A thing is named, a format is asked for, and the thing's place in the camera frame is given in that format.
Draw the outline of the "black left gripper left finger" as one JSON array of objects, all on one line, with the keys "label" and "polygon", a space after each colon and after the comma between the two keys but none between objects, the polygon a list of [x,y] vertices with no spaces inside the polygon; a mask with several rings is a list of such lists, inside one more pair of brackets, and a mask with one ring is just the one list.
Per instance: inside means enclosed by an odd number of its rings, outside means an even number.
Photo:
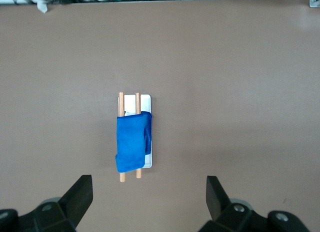
[{"label": "black left gripper left finger", "polygon": [[75,232],[93,201],[91,175],[82,175],[62,197],[43,201],[19,216],[15,209],[1,209],[2,232]]}]

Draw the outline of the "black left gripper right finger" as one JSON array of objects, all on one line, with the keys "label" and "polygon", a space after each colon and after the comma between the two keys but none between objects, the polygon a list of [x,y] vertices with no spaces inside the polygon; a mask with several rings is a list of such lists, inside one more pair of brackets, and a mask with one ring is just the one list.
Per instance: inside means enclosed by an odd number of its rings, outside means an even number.
[{"label": "black left gripper right finger", "polygon": [[231,200],[216,176],[207,176],[206,204],[211,220],[201,232],[308,232],[294,214],[271,211],[266,218],[240,200]]}]

